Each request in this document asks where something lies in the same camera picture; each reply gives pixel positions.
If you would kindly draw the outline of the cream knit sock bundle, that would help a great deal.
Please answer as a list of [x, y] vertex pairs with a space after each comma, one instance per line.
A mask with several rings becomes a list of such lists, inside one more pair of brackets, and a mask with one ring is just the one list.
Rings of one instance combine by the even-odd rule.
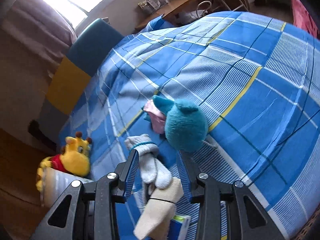
[[181, 180], [174, 177], [163, 190], [155, 189], [133, 231], [137, 239], [167, 239], [176, 203], [183, 197]]

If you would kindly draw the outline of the grey white sock bundle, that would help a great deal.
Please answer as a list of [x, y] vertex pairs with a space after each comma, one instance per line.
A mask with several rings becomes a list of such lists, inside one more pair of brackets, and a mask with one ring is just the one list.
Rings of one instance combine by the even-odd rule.
[[171, 172], [157, 159], [158, 146], [148, 134], [127, 137], [125, 146], [129, 151], [136, 150], [139, 155], [139, 169], [142, 182], [153, 184], [158, 189], [166, 189], [171, 181]]

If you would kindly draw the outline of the teal plush toy pink dress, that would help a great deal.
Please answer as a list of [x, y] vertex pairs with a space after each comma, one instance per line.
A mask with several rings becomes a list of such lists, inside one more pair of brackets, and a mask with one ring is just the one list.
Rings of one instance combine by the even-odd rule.
[[165, 135], [174, 149], [193, 153], [203, 146], [208, 121], [197, 104], [185, 99], [170, 100], [154, 95], [145, 103], [143, 111], [153, 131]]

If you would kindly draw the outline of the white milk powder can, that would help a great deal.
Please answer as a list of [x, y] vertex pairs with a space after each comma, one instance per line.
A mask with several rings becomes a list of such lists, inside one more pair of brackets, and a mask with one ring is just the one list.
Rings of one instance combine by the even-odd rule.
[[42, 190], [40, 191], [40, 200], [42, 206], [48, 208], [52, 207], [61, 193], [63, 193], [63, 191], [74, 180], [79, 180], [82, 183], [92, 182], [92, 180], [87, 178], [81, 178], [72, 174], [67, 174], [49, 167], [45, 168], [43, 177], [41, 179]]

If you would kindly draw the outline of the blue white box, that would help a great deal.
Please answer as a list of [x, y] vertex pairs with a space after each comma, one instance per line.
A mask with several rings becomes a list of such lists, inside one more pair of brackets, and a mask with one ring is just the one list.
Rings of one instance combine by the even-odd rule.
[[185, 240], [189, 224], [190, 215], [174, 215], [170, 221], [168, 240]]

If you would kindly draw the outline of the yellow giraffe plush toy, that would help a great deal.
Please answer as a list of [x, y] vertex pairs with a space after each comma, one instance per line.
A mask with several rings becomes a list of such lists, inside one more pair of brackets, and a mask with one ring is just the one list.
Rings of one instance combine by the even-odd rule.
[[82, 138], [82, 133], [77, 131], [75, 137], [66, 137], [66, 145], [61, 148], [61, 152], [52, 157], [44, 158], [38, 168], [36, 176], [36, 188], [39, 192], [43, 190], [43, 177], [46, 168], [85, 177], [90, 172], [89, 154], [92, 146], [92, 139]]

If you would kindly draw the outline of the blue plaid bed sheet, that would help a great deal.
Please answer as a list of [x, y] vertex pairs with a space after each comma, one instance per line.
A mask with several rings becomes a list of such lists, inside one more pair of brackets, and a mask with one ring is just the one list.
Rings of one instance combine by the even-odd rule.
[[285, 239], [319, 206], [319, 40], [284, 21], [216, 12], [189, 25], [155, 19], [124, 37], [72, 110], [59, 142], [91, 137], [90, 178], [113, 171], [127, 137], [148, 134], [178, 176], [176, 152], [144, 118], [153, 95], [187, 99], [205, 113], [207, 143], [194, 155], [216, 180], [243, 181]]

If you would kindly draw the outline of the grey yellow blue headboard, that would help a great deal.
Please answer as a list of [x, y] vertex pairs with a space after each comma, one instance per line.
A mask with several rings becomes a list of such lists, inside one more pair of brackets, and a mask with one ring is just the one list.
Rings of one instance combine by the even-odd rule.
[[71, 45], [48, 87], [37, 122], [57, 142], [59, 132], [108, 53], [124, 36], [102, 19], [92, 22]]

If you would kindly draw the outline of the pink curtain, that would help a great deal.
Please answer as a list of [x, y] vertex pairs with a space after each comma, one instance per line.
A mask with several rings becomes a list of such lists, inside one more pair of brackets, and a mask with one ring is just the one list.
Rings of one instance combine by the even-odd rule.
[[43, 0], [16, 0], [1, 28], [32, 53], [56, 66], [77, 39], [69, 23]]

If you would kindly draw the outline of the wooden desk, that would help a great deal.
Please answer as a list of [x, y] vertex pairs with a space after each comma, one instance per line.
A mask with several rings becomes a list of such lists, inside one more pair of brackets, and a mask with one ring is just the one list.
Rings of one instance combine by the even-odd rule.
[[173, 18], [175, 15], [177, 15], [179, 12], [182, 12], [184, 9], [189, 7], [191, 4], [198, 2], [200, 0], [173, 0], [169, 2], [168, 4], [161, 7], [159, 10], [148, 16], [146, 19], [144, 19], [142, 22], [140, 22], [139, 25], [135, 27], [135, 31], [141, 31], [143, 28], [147, 26], [147, 24], [161, 16], [164, 20], [169, 21], [171, 18]]

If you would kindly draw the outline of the pink blanket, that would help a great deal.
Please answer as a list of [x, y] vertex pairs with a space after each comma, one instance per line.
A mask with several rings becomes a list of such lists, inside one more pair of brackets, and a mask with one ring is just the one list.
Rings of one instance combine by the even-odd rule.
[[300, 0], [291, 0], [293, 25], [319, 39], [319, 29]]

